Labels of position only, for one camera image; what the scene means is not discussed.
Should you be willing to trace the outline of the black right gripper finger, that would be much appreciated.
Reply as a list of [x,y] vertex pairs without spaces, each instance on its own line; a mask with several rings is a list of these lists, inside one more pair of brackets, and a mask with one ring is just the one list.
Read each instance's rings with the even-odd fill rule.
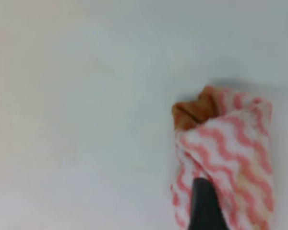
[[192,183],[188,230],[228,230],[218,202],[216,189],[205,178],[195,178]]

